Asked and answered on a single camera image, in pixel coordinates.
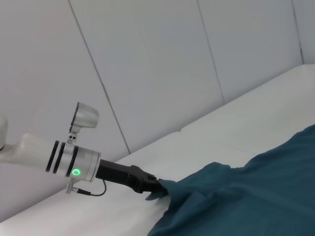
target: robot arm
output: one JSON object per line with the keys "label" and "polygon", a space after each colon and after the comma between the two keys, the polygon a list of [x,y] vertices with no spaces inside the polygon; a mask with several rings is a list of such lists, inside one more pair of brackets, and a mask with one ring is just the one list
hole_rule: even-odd
{"label": "robot arm", "polygon": [[22,136],[15,145],[5,145],[8,123],[0,114],[0,162],[37,167],[48,173],[70,177],[67,193],[77,190],[74,180],[92,182],[94,178],[126,185],[137,193],[165,191],[154,175],[136,166],[123,166],[101,160],[99,152],[75,145],[82,127],[95,128],[96,109],[78,103],[66,142],[48,142],[32,134]]}

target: green led indicator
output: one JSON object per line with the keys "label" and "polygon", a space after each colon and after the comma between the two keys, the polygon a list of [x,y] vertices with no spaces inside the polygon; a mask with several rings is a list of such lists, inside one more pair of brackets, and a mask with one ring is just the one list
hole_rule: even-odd
{"label": "green led indicator", "polygon": [[80,171],[79,169],[74,169],[74,170],[72,171],[72,174],[73,174],[74,176],[79,176],[79,175],[81,174],[81,171]]}

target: teal cloth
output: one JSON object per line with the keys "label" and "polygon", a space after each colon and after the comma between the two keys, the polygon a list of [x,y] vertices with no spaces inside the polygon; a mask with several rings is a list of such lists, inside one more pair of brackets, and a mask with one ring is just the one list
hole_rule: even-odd
{"label": "teal cloth", "polygon": [[315,125],[243,168],[160,182],[171,202],[149,236],[314,236]]}

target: cable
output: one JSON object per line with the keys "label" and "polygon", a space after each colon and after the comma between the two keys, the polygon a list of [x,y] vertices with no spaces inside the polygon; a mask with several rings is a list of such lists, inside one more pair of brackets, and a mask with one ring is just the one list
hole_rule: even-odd
{"label": "cable", "polygon": [[101,194],[92,194],[91,192],[85,191],[85,190],[83,190],[81,188],[78,188],[77,193],[88,195],[88,196],[93,196],[93,197],[103,196],[106,193],[106,190],[107,190],[107,186],[106,186],[105,180],[103,180],[103,183],[104,183],[105,189],[104,189],[104,192],[102,192]]}
{"label": "cable", "polygon": [[104,187],[105,187],[104,192],[102,192],[101,194],[92,194],[91,193],[91,196],[93,196],[93,197],[100,197],[100,196],[103,196],[106,193],[107,186],[106,186],[105,180],[103,180],[103,183],[104,183]]}

